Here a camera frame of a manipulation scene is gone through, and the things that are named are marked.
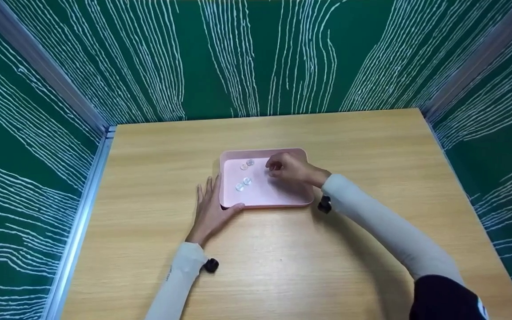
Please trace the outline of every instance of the finger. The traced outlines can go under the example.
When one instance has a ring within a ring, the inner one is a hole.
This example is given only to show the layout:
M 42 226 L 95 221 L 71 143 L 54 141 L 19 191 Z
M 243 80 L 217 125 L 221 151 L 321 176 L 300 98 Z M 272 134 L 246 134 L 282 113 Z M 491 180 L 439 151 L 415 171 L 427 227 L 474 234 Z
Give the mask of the finger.
M 283 158 L 283 153 L 277 153 L 277 154 L 274 154 L 270 157 L 270 159 L 268 159 L 268 161 L 266 162 L 266 168 L 270 168 L 272 166 L 272 164 L 278 164 L 278 163 L 282 163 L 282 158 Z
M 268 176 L 271 176 L 273 178 L 282 178 L 284 172 L 282 170 L 274 170 L 268 172 Z
M 232 216 L 236 216 L 238 213 L 242 212 L 242 210 L 244 210 L 244 207 L 246 207 L 246 205 L 244 205 L 243 203 L 237 203 L 237 204 L 233 205 L 232 207 L 226 209 L 224 212 L 227 217 L 232 217 Z
M 201 201 L 203 201 L 203 187 L 197 184 L 197 205 L 199 205 Z
M 213 197 L 218 198 L 220 195 L 220 185 L 222 182 L 222 177 L 220 174 L 217 174 L 215 178 L 215 185 L 213 186 Z
M 213 177 L 209 176 L 207 178 L 207 186 L 205 186 L 205 197 L 211 196 L 213 192 Z

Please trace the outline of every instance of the wooden table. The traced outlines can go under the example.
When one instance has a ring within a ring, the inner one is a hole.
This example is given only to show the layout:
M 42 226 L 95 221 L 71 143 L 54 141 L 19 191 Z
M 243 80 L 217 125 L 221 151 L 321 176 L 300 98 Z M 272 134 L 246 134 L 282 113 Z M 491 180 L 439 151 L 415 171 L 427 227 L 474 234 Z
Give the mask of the wooden table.
M 65 320 L 141 320 L 224 150 L 301 147 L 443 246 L 492 319 L 512 283 L 417 109 L 120 125 Z M 407 319 L 412 280 L 370 235 L 312 207 L 247 211 L 205 252 L 183 319 Z

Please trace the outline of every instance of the green patterned backdrop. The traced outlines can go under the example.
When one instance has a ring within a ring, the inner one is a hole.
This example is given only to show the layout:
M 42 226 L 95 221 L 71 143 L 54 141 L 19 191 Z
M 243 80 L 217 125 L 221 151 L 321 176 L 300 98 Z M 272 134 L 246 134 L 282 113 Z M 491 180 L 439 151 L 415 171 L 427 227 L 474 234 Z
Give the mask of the green patterned backdrop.
M 111 124 L 421 106 L 512 0 L 5 0 Z
M 428 120 L 512 278 L 512 42 Z
M 0 38 L 0 319 L 38 319 L 99 137 Z

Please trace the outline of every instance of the metal frame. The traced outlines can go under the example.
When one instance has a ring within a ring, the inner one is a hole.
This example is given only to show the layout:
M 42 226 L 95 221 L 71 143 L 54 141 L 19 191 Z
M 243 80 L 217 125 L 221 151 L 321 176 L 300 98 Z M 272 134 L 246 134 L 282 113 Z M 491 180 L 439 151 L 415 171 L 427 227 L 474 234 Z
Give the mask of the metal frame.
M 114 140 L 114 133 L 116 127 L 108 127 L 108 131 L 102 137 L 96 157 L 92 163 L 87 182 L 84 186 L 84 191 L 80 199 L 78 211 L 76 213 L 75 221 L 68 236 L 68 241 L 65 244 L 63 256 L 60 259 L 57 274 L 51 285 L 49 291 L 49 298 L 47 304 L 41 315 L 41 319 L 58 320 L 63 312 L 64 303 L 67 300 L 68 288 L 70 287 L 72 276 L 74 274 L 76 262 L 79 257 L 80 249 L 84 241 L 84 235 L 90 221 L 92 207 L 96 200 L 102 173 L 106 167 L 106 160 L 112 147 L 112 140 Z
M 59 65 L 2 0 L 0 0 L 0 33 L 92 129 L 99 134 L 107 132 L 110 125 L 72 84 Z

